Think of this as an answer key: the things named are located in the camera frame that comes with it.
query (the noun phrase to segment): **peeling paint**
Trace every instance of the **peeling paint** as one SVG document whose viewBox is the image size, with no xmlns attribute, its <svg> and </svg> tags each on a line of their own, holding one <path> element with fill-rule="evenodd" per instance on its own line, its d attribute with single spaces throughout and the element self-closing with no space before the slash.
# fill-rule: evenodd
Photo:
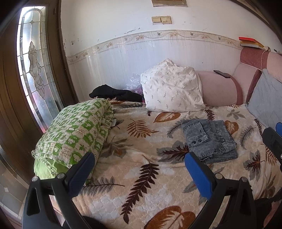
<svg viewBox="0 0 282 229">
<path fill-rule="evenodd" d="M 131 33 L 131 32 L 133 32 L 133 31 L 135 31 L 136 29 L 134 29 L 134 30 L 130 30 L 130 31 L 128 31 L 127 33 L 124 33 L 124 34 L 128 34 L 128 33 Z"/>
</svg>

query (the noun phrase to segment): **smartphone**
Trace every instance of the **smartphone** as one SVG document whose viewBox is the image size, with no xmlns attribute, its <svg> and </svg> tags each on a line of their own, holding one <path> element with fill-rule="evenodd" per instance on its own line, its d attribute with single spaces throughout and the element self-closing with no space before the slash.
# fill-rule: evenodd
<svg viewBox="0 0 282 229">
<path fill-rule="evenodd" d="M 214 72 L 217 73 L 218 75 L 223 76 L 224 78 L 230 78 L 230 75 L 227 74 L 227 73 L 223 73 L 223 72 L 218 71 L 218 70 L 214 70 Z"/>
</svg>

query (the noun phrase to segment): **pink cushion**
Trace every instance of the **pink cushion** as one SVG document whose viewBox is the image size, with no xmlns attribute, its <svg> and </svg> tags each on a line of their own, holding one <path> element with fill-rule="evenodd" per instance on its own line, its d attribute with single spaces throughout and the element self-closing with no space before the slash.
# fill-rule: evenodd
<svg viewBox="0 0 282 229">
<path fill-rule="evenodd" d="M 261 71 L 253 66 L 243 63 L 237 66 L 233 77 L 242 88 L 243 103 L 249 102 L 260 76 Z"/>
<path fill-rule="evenodd" d="M 267 70 L 270 75 L 282 82 L 282 55 L 270 52 L 267 59 Z"/>
<path fill-rule="evenodd" d="M 263 70 L 267 65 L 270 52 L 263 49 L 244 47 L 241 51 L 240 62 Z"/>
<path fill-rule="evenodd" d="M 203 101 L 207 106 L 229 106 L 237 103 L 234 81 L 215 72 L 198 71 L 203 85 Z"/>
</svg>

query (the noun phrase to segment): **green patterned pillow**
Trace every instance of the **green patterned pillow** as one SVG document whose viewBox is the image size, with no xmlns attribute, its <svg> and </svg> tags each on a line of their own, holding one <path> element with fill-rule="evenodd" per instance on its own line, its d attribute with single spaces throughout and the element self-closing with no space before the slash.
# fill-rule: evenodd
<svg viewBox="0 0 282 229">
<path fill-rule="evenodd" d="M 113 110 L 106 99 L 65 107 L 32 152 L 35 174 L 41 179 L 53 178 L 78 163 L 89 151 L 95 155 L 96 163 L 112 119 Z"/>
</svg>

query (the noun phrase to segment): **light switch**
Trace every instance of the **light switch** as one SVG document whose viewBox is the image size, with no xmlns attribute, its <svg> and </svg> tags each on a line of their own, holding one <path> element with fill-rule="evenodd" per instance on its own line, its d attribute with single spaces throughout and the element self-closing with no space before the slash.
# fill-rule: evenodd
<svg viewBox="0 0 282 229">
<path fill-rule="evenodd" d="M 172 24 L 170 16 L 161 16 L 162 24 Z"/>
<path fill-rule="evenodd" d="M 153 22 L 153 24 L 155 24 L 155 23 L 161 23 L 162 21 L 161 21 L 160 17 L 152 17 L 152 22 Z"/>
</svg>

